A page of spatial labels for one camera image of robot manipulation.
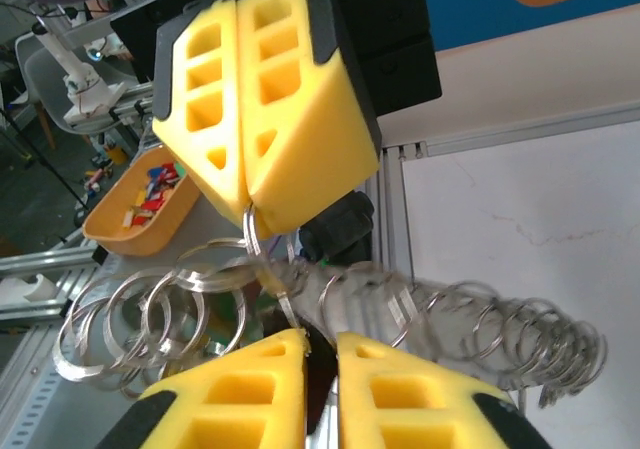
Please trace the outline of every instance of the pile of key rings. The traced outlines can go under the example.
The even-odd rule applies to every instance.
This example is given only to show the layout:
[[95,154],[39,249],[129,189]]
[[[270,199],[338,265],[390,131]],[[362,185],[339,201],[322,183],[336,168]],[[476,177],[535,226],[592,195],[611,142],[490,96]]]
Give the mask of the pile of key rings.
[[[564,395],[580,393],[606,363],[606,339],[591,324],[572,320],[549,301],[502,298],[478,282],[442,285],[412,280],[373,263],[323,267],[296,258],[290,238],[288,261],[272,260],[260,246],[252,207],[245,213],[243,231],[244,239],[214,239],[185,252],[175,267],[89,282],[73,302],[54,344],[58,373],[69,381],[121,391],[135,399],[140,391],[134,386],[144,388],[240,347],[247,321],[254,316],[244,288],[255,281],[274,304],[277,301],[291,327],[301,327],[299,315],[303,316],[330,341],[336,332],[349,329],[348,321],[336,324],[332,317],[348,301],[360,305],[369,301],[376,310],[386,306],[397,335],[390,340],[367,336],[503,390],[518,391],[521,410],[525,389],[542,386],[538,405],[546,407]],[[196,253],[223,247],[241,249],[246,255],[221,267],[188,267],[188,259]],[[93,291],[113,280],[122,282],[111,296],[92,300]],[[235,332],[225,344],[207,331],[214,309],[211,296],[223,293],[233,296],[236,308]],[[336,304],[335,299],[332,304],[338,296],[342,302]],[[114,321],[117,309],[128,302],[139,308],[140,320],[119,342]],[[96,363],[89,343],[99,313],[103,313],[109,363]]]

